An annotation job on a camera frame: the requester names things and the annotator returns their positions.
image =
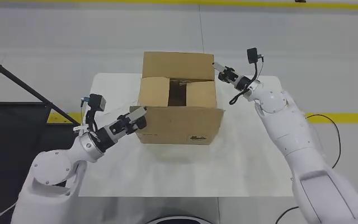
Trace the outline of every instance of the yellow floor line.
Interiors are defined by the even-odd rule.
[[[245,7],[275,7],[275,8],[321,8],[335,10],[358,10],[358,4],[333,2],[261,2],[250,0],[13,0],[12,2],[39,3],[159,3],[159,4],[207,4],[214,6],[245,6]]]
[[[320,113],[331,118],[337,124],[358,124],[358,114],[354,113]],[[82,116],[80,113],[69,113],[73,119],[81,123]],[[311,123],[330,123],[330,121],[321,116],[314,116],[308,118]],[[47,123],[71,123],[69,120],[64,118],[58,113],[51,113]]]

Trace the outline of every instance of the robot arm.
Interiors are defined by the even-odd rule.
[[[99,130],[89,128],[75,139],[69,150],[38,154],[18,196],[11,223],[72,223],[73,206],[87,162],[96,162],[121,137],[144,128],[146,112],[147,109],[141,107]],[[89,112],[90,120],[94,119],[94,113]],[[67,181],[66,187],[59,186],[64,181]]]
[[[255,101],[255,109],[273,143],[284,155],[293,176],[293,194],[310,224],[358,223],[358,194],[329,167],[314,145],[309,123],[291,96],[275,92],[232,68],[213,64],[219,79]]]

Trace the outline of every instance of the table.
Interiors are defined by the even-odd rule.
[[[99,73],[91,93],[101,94],[106,110],[98,127],[136,105],[141,74]],[[280,91],[274,76],[260,80]],[[291,173],[269,139],[253,106],[216,76],[218,107],[225,109],[220,131],[209,146],[141,144],[125,136],[95,164],[88,164],[80,196],[92,197],[239,197],[292,196]]]

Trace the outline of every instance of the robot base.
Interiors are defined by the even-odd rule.
[[[148,224],[211,224],[211,223],[199,218],[194,218],[189,216],[172,216],[172,217],[160,218]]]

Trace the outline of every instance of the cardboard box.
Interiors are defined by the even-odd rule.
[[[138,105],[147,106],[141,143],[210,144],[224,110],[216,108],[214,56],[145,52]],[[130,111],[138,106],[131,106]]]

